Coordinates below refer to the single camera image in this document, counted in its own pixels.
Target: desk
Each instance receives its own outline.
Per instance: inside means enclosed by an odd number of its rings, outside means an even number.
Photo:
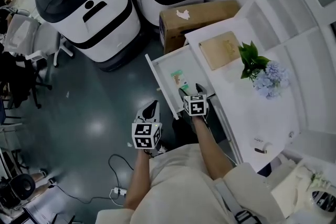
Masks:
[[[176,119],[183,110],[183,102],[171,73],[183,70],[190,85],[189,94],[197,93],[195,83],[206,88],[236,162],[249,162],[258,172],[300,132],[297,98],[294,98],[297,87],[294,84],[283,92],[281,98],[267,100],[258,95],[251,81],[240,79],[244,69],[240,58],[212,71],[199,43],[227,31],[232,31],[240,43],[253,40],[255,44],[260,44],[246,19],[232,18],[186,34],[189,45],[179,50],[153,61],[148,55],[146,58]],[[283,63],[289,69],[291,67],[284,46],[276,46],[261,54]],[[272,144],[266,154],[254,150],[251,145],[254,138]]]
[[[249,162],[255,171],[259,171],[290,142],[290,133],[299,133],[293,89],[285,90],[281,98],[267,100],[258,95],[249,79],[240,79],[244,69],[240,58],[211,71],[199,48],[201,41],[227,31],[233,31],[240,44],[249,44],[251,40],[259,44],[258,38],[245,23],[244,19],[232,18],[186,34],[186,38],[218,97],[220,107],[217,115],[224,122],[225,133],[232,139],[232,146],[238,152],[238,162]],[[282,63],[289,61],[283,47],[275,47],[263,55]],[[267,154],[254,151],[251,146],[254,137],[272,144]]]

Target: blue hydrangea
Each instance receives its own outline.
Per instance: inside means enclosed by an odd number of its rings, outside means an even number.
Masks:
[[[269,61],[253,82],[257,92],[267,99],[280,96],[282,89],[289,87],[289,71],[276,61]]]

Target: office chair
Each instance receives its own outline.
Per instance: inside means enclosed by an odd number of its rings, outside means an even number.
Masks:
[[[25,67],[16,65],[16,62],[22,61],[25,63]],[[51,85],[36,81],[37,79],[42,81],[39,72],[43,67],[41,61],[37,62],[36,68],[34,68],[32,62],[26,60],[25,57],[13,57],[8,52],[0,54],[0,81],[9,84],[13,99],[9,100],[8,109],[12,108],[11,104],[13,103],[18,108],[23,101],[28,99],[30,90],[33,94],[36,107],[38,109],[41,108],[41,105],[37,102],[36,86],[43,86],[49,90],[52,89]]]
[[[4,50],[22,54],[26,60],[33,62],[47,59],[49,55],[54,54],[54,66],[57,67],[60,50],[71,58],[74,56],[64,45],[65,41],[51,24],[40,24],[36,19],[15,14],[7,31]]]
[[[5,108],[4,102],[2,98],[0,97],[0,126],[1,125],[13,125],[13,123],[5,123],[6,119],[21,119],[21,117],[7,116],[6,110],[7,108]]]

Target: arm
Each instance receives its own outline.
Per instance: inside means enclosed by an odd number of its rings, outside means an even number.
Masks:
[[[217,145],[203,118],[192,117],[205,166],[213,180],[223,178],[233,167]]]
[[[149,156],[143,150],[139,150],[131,186],[126,194],[124,208],[136,210],[139,203],[150,190],[150,186]]]

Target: beige shirt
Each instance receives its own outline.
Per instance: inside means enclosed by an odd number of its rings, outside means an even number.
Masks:
[[[198,144],[185,145],[150,162],[151,189],[135,211],[103,210],[96,224],[231,224],[215,182],[208,176]],[[241,164],[223,179],[237,201],[271,221],[283,215],[261,176],[249,164]]]

